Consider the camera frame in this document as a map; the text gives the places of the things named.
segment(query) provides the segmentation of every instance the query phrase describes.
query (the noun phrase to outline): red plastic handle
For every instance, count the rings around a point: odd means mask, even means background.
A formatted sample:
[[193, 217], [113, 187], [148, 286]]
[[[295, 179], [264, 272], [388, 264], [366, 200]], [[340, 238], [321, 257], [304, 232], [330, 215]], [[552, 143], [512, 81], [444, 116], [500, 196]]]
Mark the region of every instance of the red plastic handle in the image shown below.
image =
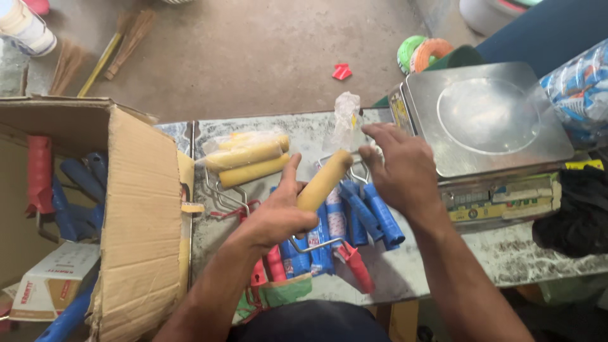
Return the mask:
[[283, 262], [281, 261], [281, 254], [278, 252], [278, 245], [272, 247], [270, 252], [268, 252], [268, 255], [266, 255], [266, 261], [268, 261], [270, 274], [272, 274], [272, 281], [287, 280], [285, 268], [283, 268]]
[[48, 214], [55, 212], [51, 199], [52, 158], [51, 142], [46, 136], [27, 136], [27, 198], [26, 213]]
[[[238, 213], [238, 219], [240, 223], [243, 223], [247, 219], [247, 214], [245, 212]], [[251, 286], [260, 286], [267, 282], [266, 275], [264, 274], [264, 262], [262, 258], [255, 263], [254, 270], [251, 272]]]
[[344, 246], [338, 247], [338, 253], [344, 258], [347, 266], [350, 268], [350, 271], [353, 273], [354, 278], [357, 279], [357, 282], [361, 286], [362, 293], [372, 293], [376, 289], [376, 285], [374, 281], [370, 277], [370, 273], [367, 271], [367, 267], [363, 263], [361, 259], [361, 254], [359, 254], [357, 248], [351, 247], [348, 244], [349, 251], [344, 248]]

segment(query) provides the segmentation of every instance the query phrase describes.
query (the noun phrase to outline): white box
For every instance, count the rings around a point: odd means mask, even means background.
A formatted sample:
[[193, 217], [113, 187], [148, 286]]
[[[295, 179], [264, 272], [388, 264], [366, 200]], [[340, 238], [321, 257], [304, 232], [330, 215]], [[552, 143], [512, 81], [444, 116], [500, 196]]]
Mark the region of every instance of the white box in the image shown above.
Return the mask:
[[79, 289], [88, 285], [98, 269], [95, 265], [98, 260], [99, 245], [62, 244], [23, 276], [9, 319], [55, 320], [74, 300]]

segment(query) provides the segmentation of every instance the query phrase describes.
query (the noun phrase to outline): cardboard box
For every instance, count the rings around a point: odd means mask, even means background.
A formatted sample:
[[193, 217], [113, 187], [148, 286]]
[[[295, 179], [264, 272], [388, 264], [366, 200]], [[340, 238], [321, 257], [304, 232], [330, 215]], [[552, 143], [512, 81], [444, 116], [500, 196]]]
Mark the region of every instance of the cardboard box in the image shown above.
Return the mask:
[[97, 274], [99, 245], [66, 242], [21, 279], [10, 319], [54, 321]]
[[[177, 147], [173, 138], [151, 127], [155, 122], [109, 99], [0, 99], [0, 139], [26, 147], [27, 134], [50, 136], [54, 153], [66, 157], [108, 151], [100, 276], [89, 307], [92, 334], [101, 341], [134, 341], [155, 329], [180, 293]], [[10, 162], [2, 167], [25, 168]], [[0, 200], [10, 204], [25, 191], [16, 188], [0, 194]], [[0, 228], [0, 243], [10, 236], [7, 232], [18, 232], [26, 237], [25, 254], [29, 241], [42, 238], [33, 221], [24, 219], [24, 208], [3, 212], [3, 219], [15, 225]]]

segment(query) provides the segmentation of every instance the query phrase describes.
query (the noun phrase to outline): hand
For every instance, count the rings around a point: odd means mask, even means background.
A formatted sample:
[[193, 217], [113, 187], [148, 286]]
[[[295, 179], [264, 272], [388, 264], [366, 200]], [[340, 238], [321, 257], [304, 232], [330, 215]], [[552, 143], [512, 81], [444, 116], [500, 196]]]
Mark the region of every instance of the hand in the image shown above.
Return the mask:
[[259, 248], [262, 254], [267, 254], [274, 245], [293, 235], [301, 239], [304, 233], [319, 224], [317, 214], [301, 211], [295, 206], [296, 197], [306, 186], [306, 183], [295, 180], [295, 170], [301, 160], [299, 153], [291, 156], [283, 168], [277, 189], [237, 228], [231, 238], [241, 239], [249, 247]]
[[437, 210], [446, 212], [437, 189], [433, 151], [423, 139], [408, 136], [395, 124], [365, 125], [362, 130], [376, 140], [384, 154], [382, 163], [371, 146], [359, 148], [378, 194], [389, 206], [415, 226], [426, 226]]

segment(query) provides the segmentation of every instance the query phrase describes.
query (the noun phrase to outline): digital weighing scale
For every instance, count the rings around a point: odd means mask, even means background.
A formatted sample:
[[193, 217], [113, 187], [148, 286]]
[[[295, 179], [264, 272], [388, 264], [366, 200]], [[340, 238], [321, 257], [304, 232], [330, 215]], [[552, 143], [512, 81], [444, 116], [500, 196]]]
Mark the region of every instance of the digital weighing scale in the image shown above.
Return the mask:
[[441, 199], [459, 231], [559, 209], [557, 171], [574, 149], [526, 63], [410, 74], [389, 102], [396, 124], [431, 146]]

